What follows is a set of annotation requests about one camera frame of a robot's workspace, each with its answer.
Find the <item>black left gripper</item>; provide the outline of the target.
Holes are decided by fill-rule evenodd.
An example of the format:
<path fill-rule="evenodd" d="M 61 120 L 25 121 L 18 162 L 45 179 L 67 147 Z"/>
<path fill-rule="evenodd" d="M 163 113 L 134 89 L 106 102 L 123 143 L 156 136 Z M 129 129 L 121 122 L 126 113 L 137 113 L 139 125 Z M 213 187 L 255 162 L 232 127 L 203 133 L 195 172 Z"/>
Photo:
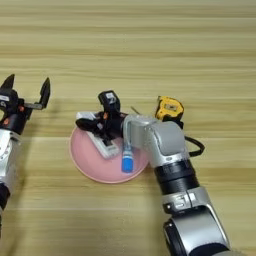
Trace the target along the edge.
<path fill-rule="evenodd" d="M 1 89 L 13 88 L 15 75 L 11 74 L 8 76 L 3 84 L 0 86 Z M 17 134 L 22 134 L 26 125 L 26 122 L 30 119 L 30 116 L 34 110 L 41 110 L 42 107 L 46 108 L 50 98 L 50 79 L 46 78 L 40 91 L 39 103 L 26 103 L 20 101 L 17 108 L 13 112 L 8 112 L 7 116 L 0 121 L 0 129 L 9 130 Z"/>

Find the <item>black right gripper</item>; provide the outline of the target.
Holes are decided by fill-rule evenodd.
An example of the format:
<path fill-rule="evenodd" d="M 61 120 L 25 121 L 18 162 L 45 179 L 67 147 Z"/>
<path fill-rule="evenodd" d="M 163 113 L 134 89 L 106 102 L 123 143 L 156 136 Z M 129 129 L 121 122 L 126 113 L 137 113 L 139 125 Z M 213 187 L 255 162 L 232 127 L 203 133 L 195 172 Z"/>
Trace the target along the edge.
<path fill-rule="evenodd" d="M 122 112 L 100 112 L 99 122 L 96 119 L 90 120 L 80 118 L 76 120 L 79 129 L 89 132 L 99 132 L 100 138 L 106 147 L 112 145 L 115 138 L 123 137 L 123 123 L 126 117 Z"/>

